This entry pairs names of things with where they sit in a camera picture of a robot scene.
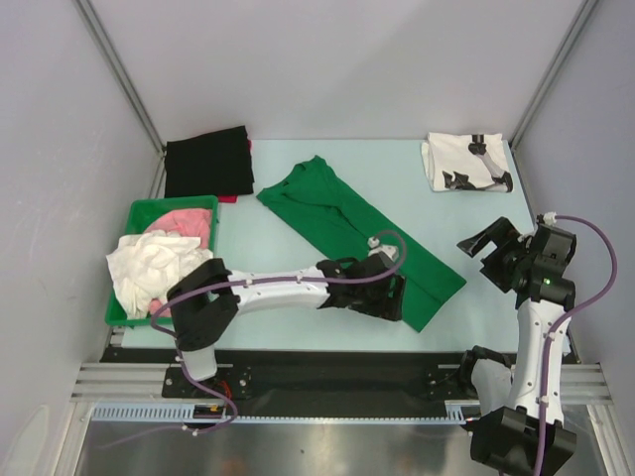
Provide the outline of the green t shirt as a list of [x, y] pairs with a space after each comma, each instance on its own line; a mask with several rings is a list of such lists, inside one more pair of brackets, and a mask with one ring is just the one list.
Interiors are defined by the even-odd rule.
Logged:
[[421, 331], [466, 285], [466, 279], [420, 245], [316, 156], [301, 162], [257, 199], [329, 259], [363, 259], [368, 239], [385, 230], [406, 244], [403, 320]]

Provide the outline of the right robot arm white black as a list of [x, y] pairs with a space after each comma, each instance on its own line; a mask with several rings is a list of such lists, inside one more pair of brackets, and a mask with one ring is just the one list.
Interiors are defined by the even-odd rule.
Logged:
[[553, 475], [575, 451], [576, 436], [564, 428], [560, 376], [576, 294], [565, 271], [576, 237], [556, 222], [555, 213], [542, 214], [533, 232], [521, 234], [500, 217], [457, 244], [469, 257], [493, 244], [480, 272], [516, 295], [516, 360], [475, 346], [457, 373], [459, 389], [480, 403], [470, 456], [502, 475]]

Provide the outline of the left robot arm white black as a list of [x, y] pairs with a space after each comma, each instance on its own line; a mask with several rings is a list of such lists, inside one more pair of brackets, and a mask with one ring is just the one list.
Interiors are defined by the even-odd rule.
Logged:
[[344, 308], [388, 321], [402, 319], [406, 278], [393, 246], [362, 259], [322, 260], [294, 272], [256, 274], [230, 270], [214, 258], [198, 266], [167, 293], [184, 382], [196, 395], [219, 384], [215, 346], [241, 314], [285, 307]]

